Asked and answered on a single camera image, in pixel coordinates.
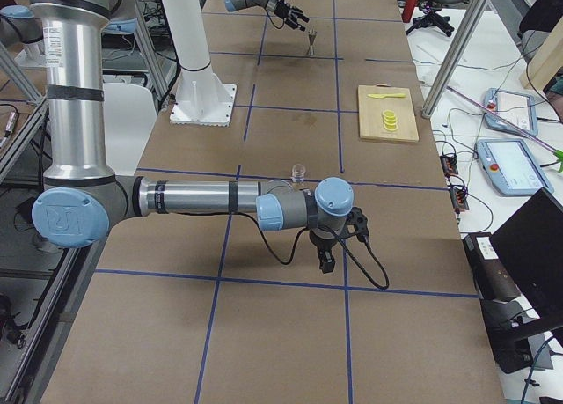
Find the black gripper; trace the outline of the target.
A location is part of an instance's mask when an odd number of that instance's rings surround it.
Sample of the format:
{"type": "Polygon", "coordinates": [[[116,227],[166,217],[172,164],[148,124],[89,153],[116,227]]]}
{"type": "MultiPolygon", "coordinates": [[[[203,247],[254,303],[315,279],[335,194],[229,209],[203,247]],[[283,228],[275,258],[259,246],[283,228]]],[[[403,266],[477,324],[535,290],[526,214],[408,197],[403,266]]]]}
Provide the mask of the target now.
{"type": "Polygon", "coordinates": [[[322,273],[334,271],[335,259],[333,257],[333,247],[337,244],[337,239],[330,233],[310,230],[310,241],[317,248],[319,258],[319,268],[322,273]]]}
{"type": "Polygon", "coordinates": [[[301,9],[290,6],[288,0],[267,0],[267,11],[283,19],[284,24],[293,30],[306,30],[304,23],[308,22],[308,17],[301,9]]]}

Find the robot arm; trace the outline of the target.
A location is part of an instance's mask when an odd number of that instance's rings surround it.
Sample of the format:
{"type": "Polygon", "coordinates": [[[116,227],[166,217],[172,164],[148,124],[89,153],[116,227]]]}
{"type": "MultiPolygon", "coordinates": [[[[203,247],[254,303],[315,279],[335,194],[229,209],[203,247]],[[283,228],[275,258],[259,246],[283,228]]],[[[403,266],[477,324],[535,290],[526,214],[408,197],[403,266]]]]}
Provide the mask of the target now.
{"type": "Polygon", "coordinates": [[[288,26],[293,30],[304,32],[306,27],[301,21],[308,23],[310,19],[303,11],[291,5],[289,0],[223,0],[228,12],[241,11],[252,7],[262,8],[269,18],[275,15],[282,21],[281,28],[288,26]]]}
{"type": "Polygon", "coordinates": [[[240,215],[264,233],[307,232],[320,269],[333,271],[333,247],[364,222],[346,181],[330,177],[312,190],[296,190],[283,180],[180,182],[117,175],[106,161],[101,35],[106,28],[132,33],[136,0],[29,2],[43,29],[52,146],[44,189],[32,208],[41,237],[82,248],[132,217],[240,215]]]}

